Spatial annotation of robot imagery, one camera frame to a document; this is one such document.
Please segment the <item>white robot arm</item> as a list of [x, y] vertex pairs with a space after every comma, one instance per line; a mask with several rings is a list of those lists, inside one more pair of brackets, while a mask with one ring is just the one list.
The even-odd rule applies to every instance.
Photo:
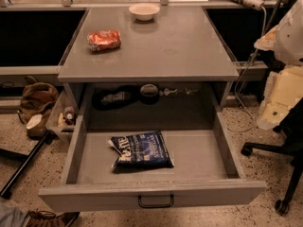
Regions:
[[303, 97], [303, 0], [296, 0], [290, 10], [254, 47], [272, 50], [275, 59], [285, 64], [267, 78], [257, 125], [271, 130], [281, 123]]

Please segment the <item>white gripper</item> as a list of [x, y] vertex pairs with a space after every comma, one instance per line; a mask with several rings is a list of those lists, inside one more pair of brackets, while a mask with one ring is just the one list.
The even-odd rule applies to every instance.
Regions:
[[258, 111], [257, 126], [271, 130], [278, 126], [290, 109], [303, 97], [303, 68], [287, 66], [267, 78], [264, 99]]

